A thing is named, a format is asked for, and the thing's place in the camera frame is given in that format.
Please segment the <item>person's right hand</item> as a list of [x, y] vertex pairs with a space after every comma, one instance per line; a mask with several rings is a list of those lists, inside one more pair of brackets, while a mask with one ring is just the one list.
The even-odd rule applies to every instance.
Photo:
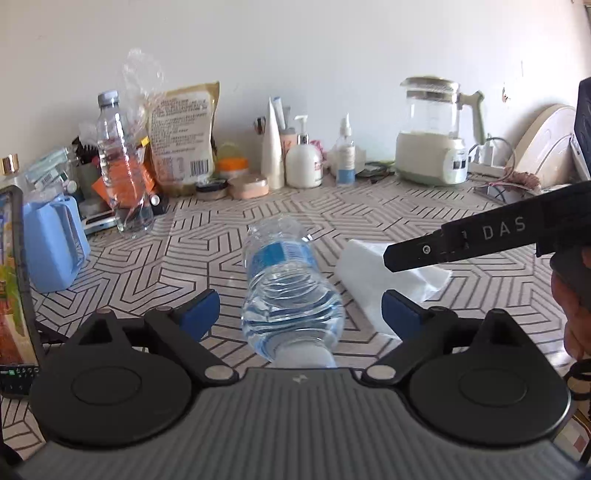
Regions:
[[556, 274], [551, 279], [552, 295], [566, 315], [564, 347], [577, 361], [590, 355], [591, 319], [590, 312], [580, 304], [579, 297]]

